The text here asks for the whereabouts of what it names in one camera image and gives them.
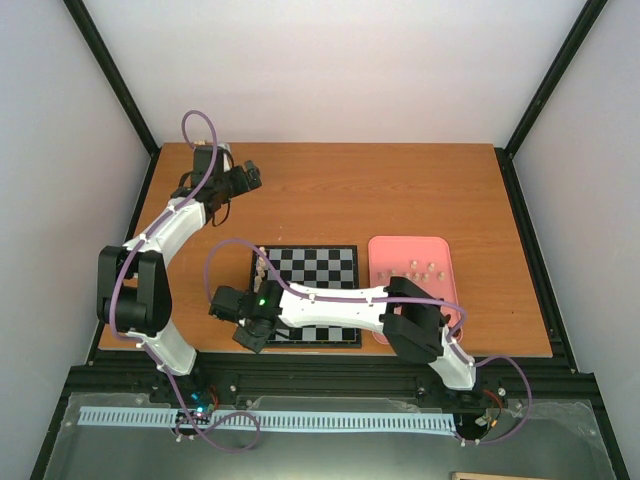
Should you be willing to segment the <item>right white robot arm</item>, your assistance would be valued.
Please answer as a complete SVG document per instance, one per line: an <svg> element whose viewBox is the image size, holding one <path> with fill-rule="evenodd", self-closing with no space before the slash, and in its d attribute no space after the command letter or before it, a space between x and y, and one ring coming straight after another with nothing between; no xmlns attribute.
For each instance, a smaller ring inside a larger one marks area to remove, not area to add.
<svg viewBox="0 0 640 480"><path fill-rule="evenodd" d="M236 324L234 340L254 353L279 328L335 326L378 333L399 359L429 366L450 390L471 391L475 360L459 347L444 307L456 308L395 276L386 286L367 289L323 289L278 280L262 283L256 292L220 286L209 314Z"/></svg>

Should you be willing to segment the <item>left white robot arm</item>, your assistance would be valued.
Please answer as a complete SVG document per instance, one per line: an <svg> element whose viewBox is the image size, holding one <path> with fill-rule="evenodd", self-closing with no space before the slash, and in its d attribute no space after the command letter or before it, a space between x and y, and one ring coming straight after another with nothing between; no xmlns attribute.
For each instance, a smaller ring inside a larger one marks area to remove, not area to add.
<svg viewBox="0 0 640 480"><path fill-rule="evenodd" d="M161 214L131 240L99 254L98 318L115 338L146 350L160 371L175 375L172 388L186 402L206 395L208 378L194 368L197 351L171 320L167 268L221 206L261 186L259 168L251 161L235 164L227 145L197 146L191 170Z"/></svg>

